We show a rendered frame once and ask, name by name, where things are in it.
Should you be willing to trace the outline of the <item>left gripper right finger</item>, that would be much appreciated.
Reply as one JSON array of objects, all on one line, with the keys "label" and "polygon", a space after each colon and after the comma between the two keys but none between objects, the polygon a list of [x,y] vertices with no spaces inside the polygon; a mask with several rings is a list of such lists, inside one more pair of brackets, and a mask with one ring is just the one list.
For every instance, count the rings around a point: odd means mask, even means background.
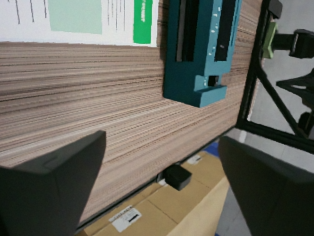
[{"label": "left gripper right finger", "polygon": [[314,173],[229,136],[220,161],[251,236],[314,236]]}]

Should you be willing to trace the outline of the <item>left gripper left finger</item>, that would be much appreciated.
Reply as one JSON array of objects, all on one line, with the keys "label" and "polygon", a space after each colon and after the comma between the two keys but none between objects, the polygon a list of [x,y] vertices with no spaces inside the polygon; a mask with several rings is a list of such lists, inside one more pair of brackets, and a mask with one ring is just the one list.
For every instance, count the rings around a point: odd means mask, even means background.
[{"label": "left gripper left finger", "polygon": [[98,130],[12,168],[0,165],[0,236],[74,236],[106,147]]}]

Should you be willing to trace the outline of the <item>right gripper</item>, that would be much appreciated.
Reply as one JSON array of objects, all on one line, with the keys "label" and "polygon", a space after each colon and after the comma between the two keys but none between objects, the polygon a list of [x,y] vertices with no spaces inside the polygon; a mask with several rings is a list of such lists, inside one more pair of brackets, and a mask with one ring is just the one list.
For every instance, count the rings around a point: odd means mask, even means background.
[{"label": "right gripper", "polygon": [[[306,139],[314,140],[314,92],[308,89],[302,89],[294,86],[314,87],[314,68],[307,75],[276,81],[276,86],[287,90],[302,98],[302,104],[311,109],[311,112],[304,112],[300,115],[297,123],[297,129]],[[305,80],[307,79],[307,80]],[[309,91],[309,92],[307,92]]]}]

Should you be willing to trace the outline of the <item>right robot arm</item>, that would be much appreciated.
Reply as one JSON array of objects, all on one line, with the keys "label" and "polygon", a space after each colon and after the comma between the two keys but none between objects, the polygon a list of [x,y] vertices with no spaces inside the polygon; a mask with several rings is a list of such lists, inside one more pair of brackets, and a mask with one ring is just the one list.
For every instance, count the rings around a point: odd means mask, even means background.
[{"label": "right robot arm", "polygon": [[[275,30],[271,50],[290,51],[289,56],[299,59],[314,58],[314,32],[305,29],[296,29],[293,34],[277,34]],[[300,34],[298,35],[297,34]],[[296,41],[297,38],[297,41]],[[296,42],[296,45],[295,45]],[[295,49],[294,49],[295,47]],[[303,58],[304,57],[304,58]]]}]

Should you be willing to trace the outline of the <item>white sheet of paper with printed lines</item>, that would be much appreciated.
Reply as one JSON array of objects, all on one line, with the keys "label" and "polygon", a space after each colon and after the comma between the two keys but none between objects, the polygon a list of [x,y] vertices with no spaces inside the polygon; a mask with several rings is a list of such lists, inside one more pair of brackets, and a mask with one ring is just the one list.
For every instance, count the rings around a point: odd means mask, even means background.
[{"label": "white sheet of paper with printed lines", "polygon": [[159,0],[0,0],[0,41],[156,47]]}]

